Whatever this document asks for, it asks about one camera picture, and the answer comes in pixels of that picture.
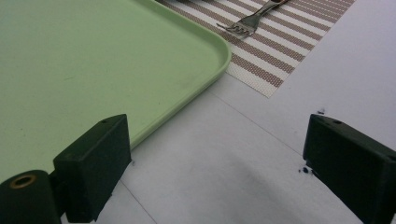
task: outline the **light green tray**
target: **light green tray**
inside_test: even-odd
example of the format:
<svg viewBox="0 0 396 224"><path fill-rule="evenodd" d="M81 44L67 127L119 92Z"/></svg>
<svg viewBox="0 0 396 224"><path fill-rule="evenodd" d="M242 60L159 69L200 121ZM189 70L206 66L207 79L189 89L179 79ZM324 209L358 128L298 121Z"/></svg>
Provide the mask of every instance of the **light green tray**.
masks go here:
<svg viewBox="0 0 396 224"><path fill-rule="evenodd" d="M0 0L0 182L127 114L132 147L214 82L218 35L152 0Z"/></svg>

